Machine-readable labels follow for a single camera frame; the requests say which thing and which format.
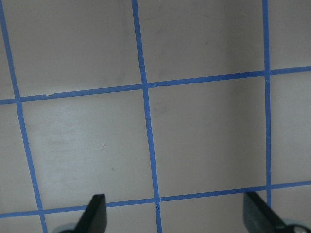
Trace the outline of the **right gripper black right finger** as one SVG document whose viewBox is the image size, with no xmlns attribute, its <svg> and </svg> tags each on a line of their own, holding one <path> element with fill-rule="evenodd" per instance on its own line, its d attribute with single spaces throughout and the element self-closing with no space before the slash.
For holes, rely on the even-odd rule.
<svg viewBox="0 0 311 233">
<path fill-rule="evenodd" d="M 284 233 L 286 224 L 256 192 L 243 195 L 243 223 L 249 233 Z"/>
</svg>

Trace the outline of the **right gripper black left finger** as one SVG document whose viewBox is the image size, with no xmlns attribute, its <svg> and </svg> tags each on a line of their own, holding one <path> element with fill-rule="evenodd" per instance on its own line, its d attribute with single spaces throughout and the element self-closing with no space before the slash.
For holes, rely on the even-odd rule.
<svg viewBox="0 0 311 233">
<path fill-rule="evenodd" d="M 74 233 L 104 233 L 107 227 L 105 194 L 92 197 L 87 208 L 76 224 Z"/>
</svg>

